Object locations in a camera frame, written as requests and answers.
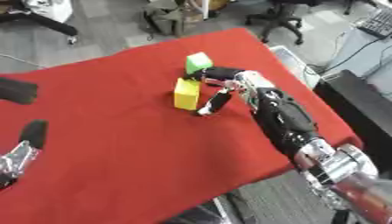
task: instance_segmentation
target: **black chair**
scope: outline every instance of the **black chair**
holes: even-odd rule
[[[264,14],[247,15],[246,25],[252,25],[252,20],[261,19],[269,21],[267,26],[262,31],[262,42],[269,42],[268,36],[273,29],[277,27],[285,27],[294,32],[297,36],[296,45],[304,43],[303,35],[299,28],[301,28],[301,18],[294,17],[293,13],[298,7],[298,4],[307,4],[309,6],[317,5],[316,0],[273,0],[273,7],[268,9]]]
[[[78,31],[68,24],[62,24],[48,17],[41,16],[29,9],[24,0],[0,0],[0,5],[9,6],[5,13],[0,14],[0,24],[10,21],[27,19],[45,26],[56,32],[64,33],[68,36],[68,44],[72,45],[76,42]]]

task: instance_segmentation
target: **robotic arm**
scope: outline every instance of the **robotic arm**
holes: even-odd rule
[[[0,99],[19,104],[31,104],[37,95],[37,85],[0,78]],[[47,122],[34,120],[22,130],[18,144],[10,152],[0,155],[0,190],[14,184],[26,167],[37,157],[46,138]]]
[[[221,109],[237,91],[264,134],[294,164],[311,190],[337,212],[332,223],[345,223],[348,211],[374,224],[392,223],[392,181],[378,178],[370,158],[351,144],[333,148],[317,124],[284,91],[256,71],[211,67],[185,79],[221,86],[198,116]]]

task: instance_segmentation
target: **red tablecloth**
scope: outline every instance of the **red tablecloth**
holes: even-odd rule
[[[234,99],[200,118],[173,107],[186,56],[261,72],[300,101],[332,144],[361,144],[347,125],[243,29],[138,47],[13,75],[39,84],[37,101],[0,101],[0,153],[34,118],[49,121],[45,151],[0,192],[7,224],[154,223],[289,168]],[[201,100],[214,88],[203,87]]]

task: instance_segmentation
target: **silver robotic arm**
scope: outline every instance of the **silver robotic arm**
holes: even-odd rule
[[[220,86],[199,116],[221,109],[236,91],[270,141],[293,163],[311,190],[346,223],[349,211],[374,224],[392,223],[392,181],[378,178],[370,158],[351,144],[333,148],[297,102],[256,71],[212,67],[185,77]]]

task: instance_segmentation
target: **gray carpet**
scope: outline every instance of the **gray carpet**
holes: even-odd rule
[[[153,44],[170,37],[148,35],[138,29],[137,13],[145,0],[74,0],[74,15],[69,24],[80,30],[80,41],[69,46],[66,37],[29,22],[0,25],[0,53],[54,67],[66,63],[110,55],[126,48]],[[207,20],[187,30],[187,35],[243,27],[247,14],[265,11],[264,1],[239,0],[221,11],[217,18]],[[270,36],[270,46],[285,45],[307,63],[323,65],[334,53],[337,37],[358,18],[366,17],[373,8],[358,2],[350,16],[342,15],[341,2],[324,3],[312,8],[301,6],[297,15],[304,18],[304,44],[294,45],[295,37],[284,28]],[[248,27],[255,35],[263,23]],[[0,58],[0,73],[15,73],[37,69],[14,59]],[[304,181],[290,172],[277,178],[246,185],[241,194],[253,207],[263,224],[327,224],[332,212],[307,190]]]

